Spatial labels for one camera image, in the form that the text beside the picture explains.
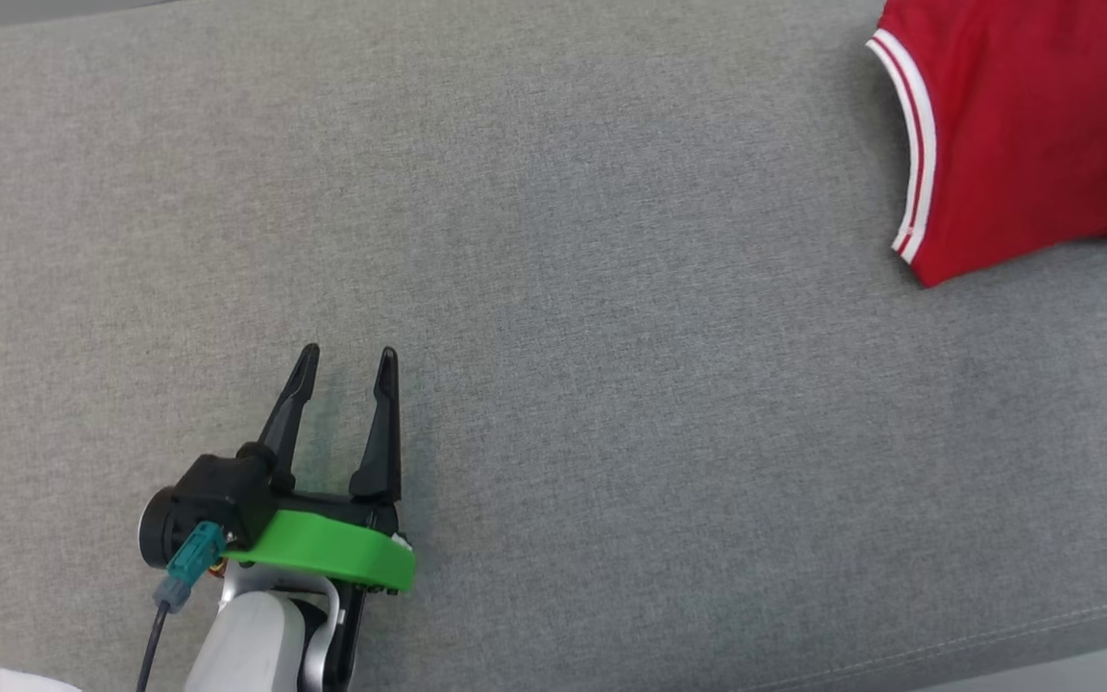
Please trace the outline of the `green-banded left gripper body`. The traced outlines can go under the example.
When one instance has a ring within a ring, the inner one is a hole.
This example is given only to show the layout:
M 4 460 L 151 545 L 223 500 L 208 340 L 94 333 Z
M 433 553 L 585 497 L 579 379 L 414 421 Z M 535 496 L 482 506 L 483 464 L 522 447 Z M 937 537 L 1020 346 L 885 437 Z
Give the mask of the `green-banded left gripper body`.
M 294 492 L 249 549 L 229 544 L 221 560 L 258 564 L 403 593 L 416 577 L 416 556 L 385 500 Z

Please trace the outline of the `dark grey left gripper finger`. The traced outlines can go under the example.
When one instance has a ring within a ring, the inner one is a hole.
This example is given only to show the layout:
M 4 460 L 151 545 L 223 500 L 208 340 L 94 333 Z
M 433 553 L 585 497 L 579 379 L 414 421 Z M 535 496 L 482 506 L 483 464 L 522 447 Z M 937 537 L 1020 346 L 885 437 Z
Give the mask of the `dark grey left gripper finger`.
M 403 498 L 403 437 L 401 436 L 397 352 L 385 347 L 373 386 L 375 411 L 363 457 L 350 477 L 358 500 L 395 505 Z
M 258 442 L 255 443 L 255 451 L 263 458 L 268 469 L 268 489 L 281 498 L 294 490 L 296 438 L 302 425 L 306 404 L 313 393 L 319 359 L 320 347 L 317 343 L 308 343 L 300 351 L 281 394 L 265 421 Z

